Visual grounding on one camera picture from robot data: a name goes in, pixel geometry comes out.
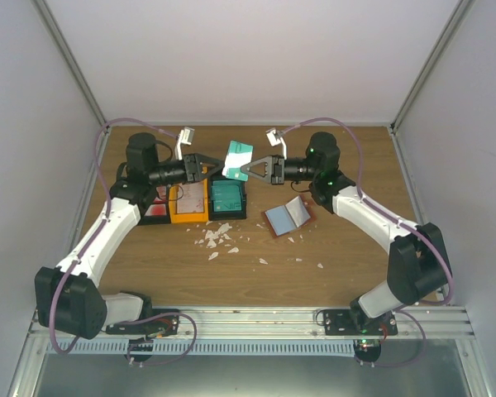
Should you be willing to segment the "teal white credit card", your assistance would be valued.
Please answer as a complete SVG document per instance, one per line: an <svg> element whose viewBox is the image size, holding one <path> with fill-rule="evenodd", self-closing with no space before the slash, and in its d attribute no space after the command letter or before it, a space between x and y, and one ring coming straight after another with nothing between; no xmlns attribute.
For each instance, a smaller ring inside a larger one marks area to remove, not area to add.
<svg viewBox="0 0 496 397"><path fill-rule="evenodd" d="M230 141L222 169L222 176L227 179L246 182L249 176L241 171L241 167L251 162L253 146L239 141Z"/></svg>

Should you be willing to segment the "brown leather card holder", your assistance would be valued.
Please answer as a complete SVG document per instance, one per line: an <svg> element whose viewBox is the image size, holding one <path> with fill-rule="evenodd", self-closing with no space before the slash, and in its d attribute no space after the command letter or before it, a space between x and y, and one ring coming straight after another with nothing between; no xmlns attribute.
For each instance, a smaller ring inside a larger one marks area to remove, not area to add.
<svg viewBox="0 0 496 397"><path fill-rule="evenodd" d="M265 210L262 215L274 237L287 235L316 219L311 202L301 194L286 204Z"/></svg>

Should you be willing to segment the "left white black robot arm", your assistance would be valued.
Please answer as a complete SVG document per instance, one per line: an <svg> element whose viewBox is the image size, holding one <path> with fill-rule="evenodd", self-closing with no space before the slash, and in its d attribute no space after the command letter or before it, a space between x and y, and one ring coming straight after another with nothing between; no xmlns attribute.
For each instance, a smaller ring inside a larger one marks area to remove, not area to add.
<svg viewBox="0 0 496 397"><path fill-rule="evenodd" d="M153 327L154 314L145 308L145 297L125 292L101 295L98 286L103 272L127 234L157 199L160 187L195 184L224 166L223 160L199 153L178 153L161 160L159 143L148 132L129 138L123 166L126 175L105 189L107 201L93 225L55 267L37 272L38 318L52 336L66 332L90 340L118 323L125 323L136 334Z"/></svg>

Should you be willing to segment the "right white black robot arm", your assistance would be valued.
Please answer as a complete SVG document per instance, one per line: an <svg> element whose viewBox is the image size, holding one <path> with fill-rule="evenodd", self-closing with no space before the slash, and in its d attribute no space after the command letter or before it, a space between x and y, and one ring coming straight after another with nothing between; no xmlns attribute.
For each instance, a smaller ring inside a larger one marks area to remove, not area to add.
<svg viewBox="0 0 496 397"><path fill-rule="evenodd" d="M367 335L387 312L451 287L453 277L439 227L410 222L374 201L340 170L340 154L331 133L316 132L303 158L267 155L242 165L241 172L272 185L307 181L317 205L353 223L387 252L385 281L350 304L351 328Z"/></svg>

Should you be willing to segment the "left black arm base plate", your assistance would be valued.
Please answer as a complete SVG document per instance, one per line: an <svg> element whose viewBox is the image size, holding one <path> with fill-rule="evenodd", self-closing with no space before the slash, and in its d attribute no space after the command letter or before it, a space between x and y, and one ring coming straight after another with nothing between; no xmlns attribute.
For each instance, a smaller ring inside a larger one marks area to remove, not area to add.
<svg viewBox="0 0 496 397"><path fill-rule="evenodd" d="M108 335L167 337L176 335L179 326L178 309L152 309L131 323L116 323L103 329Z"/></svg>

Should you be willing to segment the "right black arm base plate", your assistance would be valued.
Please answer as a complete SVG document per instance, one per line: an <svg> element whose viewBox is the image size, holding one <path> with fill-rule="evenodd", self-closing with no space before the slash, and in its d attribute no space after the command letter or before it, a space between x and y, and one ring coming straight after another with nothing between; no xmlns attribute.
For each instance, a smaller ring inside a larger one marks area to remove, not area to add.
<svg viewBox="0 0 496 397"><path fill-rule="evenodd" d="M384 337L398 334L392 313L378 318L355 316L351 309L319 309L313 315L315 324L324 328L327 336Z"/></svg>

